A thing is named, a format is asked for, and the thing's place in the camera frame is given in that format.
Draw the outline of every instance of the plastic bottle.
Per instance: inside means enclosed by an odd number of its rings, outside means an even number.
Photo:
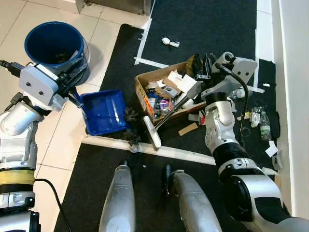
[[[245,97],[245,90],[243,88],[239,88],[231,92],[230,98],[237,99],[237,98],[244,98]]]
[[[270,122],[265,111],[261,112],[260,124],[261,139],[264,141],[271,140]]]

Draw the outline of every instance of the robot leg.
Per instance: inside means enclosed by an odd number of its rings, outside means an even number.
[[[130,169],[119,165],[108,191],[99,232],[134,232],[135,203]]]
[[[221,232],[211,203],[195,179],[183,170],[174,171],[171,178],[179,198],[180,215],[188,232]]]

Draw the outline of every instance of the black power cord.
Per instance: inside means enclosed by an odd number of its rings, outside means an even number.
[[[61,205],[61,203],[60,203],[58,194],[57,194],[56,189],[55,189],[55,187],[53,186],[53,184],[52,184],[49,180],[46,180],[46,179],[35,179],[34,181],[43,181],[43,182],[46,182],[46,183],[49,184],[49,186],[52,188],[52,190],[53,190],[53,192],[54,192],[54,195],[55,195],[55,198],[56,198],[56,201],[57,201],[57,204],[58,204],[58,206],[59,206],[59,210],[60,210],[60,212],[61,212],[61,214],[62,214],[62,216],[63,216],[63,219],[64,219],[64,221],[65,221],[65,223],[66,223],[66,225],[67,225],[67,228],[68,228],[69,232],[72,232],[71,226],[70,226],[70,224],[69,224],[69,221],[67,220],[66,215],[64,214],[64,211],[63,211],[62,205]]]
[[[0,60],[0,66],[5,67],[14,76],[19,77],[20,71],[24,68],[21,64],[16,62],[9,63],[5,60]]]
[[[239,76],[237,76],[235,73],[233,73],[227,67],[225,67],[225,66],[223,66],[222,64],[219,64],[219,63],[216,63],[215,66],[216,66],[217,69],[220,69],[221,71],[225,72],[226,74],[232,76],[235,80],[237,80],[241,84],[241,86],[245,90],[245,99],[243,101],[243,110],[242,110],[242,114],[241,114],[239,139],[238,139],[238,141],[241,142],[241,140],[242,140],[242,124],[245,120],[245,114],[246,114],[246,111],[247,111],[248,99],[249,99],[248,87],[247,87],[246,83],[244,83],[244,81]]]

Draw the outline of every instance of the floor tile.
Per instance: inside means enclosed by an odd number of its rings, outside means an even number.
[[[21,0],[0,1],[0,44],[25,4]]]
[[[256,9],[265,13],[272,14],[271,11],[271,0],[257,0]]]
[[[257,11],[256,30],[259,58],[274,62],[272,15]]]
[[[1,53],[0,46],[0,60],[7,60],[12,62],[11,59],[6,59],[6,55]],[[18,78],[11,75],[9,71],[0,67],[0,112],[2,113],[4,109],[10,104],[12,97],[20,91],[18,87]]]
[[[89,45],[91,73],[87,83],[101,86],[119,29],[119,24],[99,20]]]
[[[149,20],[149,16],[147,15],[134,14],[111,7],[104,7],[100,18],[118,24],[127,23],[142,29],[146,28]]]
[[[38,146],[37,163],[42,163],[43,161],[61,114],[62,110],[60,112],[52,111],[38,125],[38,130],[35,134],[35,142]]]
[[[37,163],[37,166],[34,171],[34,178],[37,178],[41,165]]]
[[[37,178],[44,178],[55,186],[60,202],[63,201],[71,172],[59,168],[41,166]],[[35,206],[32,210],[40,213],[42,232],[53,232],[59,213],[54,193],[45,182],[35,182]]]
[[[98,86],[85,83],[77,90],[79,94],[82,94],[96,92],[98,89]],[[85,123],[82,112],[71,102],[68,102],[63,109],[43,164],[68,170],[72,169],[84,136]]]
[[[56,7],[76,14],[79,13],[75,1],[67,1],[67,0],[29,0],[29,1],[46,6]]]
[[[101,12],[103,10],[103,6],[92,3],[90,6],[85,4],[83,7],[81,14],[87,15],[95,18],[100,18]]]

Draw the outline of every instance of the cardboard box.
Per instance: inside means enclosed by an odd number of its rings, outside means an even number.
[[[182,72],[185,69],[185,64],[186,62],[174,64],[166,68],[158,69],[158,70],[151,71],[151,72],[146,72],[146,73],[140,74],[135,77],[135,91],[140,101],[140,105],[144,113],[150,117],[150,119],[152,120],[154,124],[156,124],[158,121],[164,118],[164,116],[161,116],[160,118],[154,118],[154,110],[149,103],[149,100],[148,100],[148,97],[145,91],[146,86],[151,81],[159,81],[159,80],[167,78],[171,71],[177,70],[178,72]],[[178,110],[177,112],[173,114],[171,118],[184,115],[184,114],[188,114],[195,110],[204,108],[205,106],[206,106],[206,103],[201,102],[199,104],[193,105],[191,108]]]

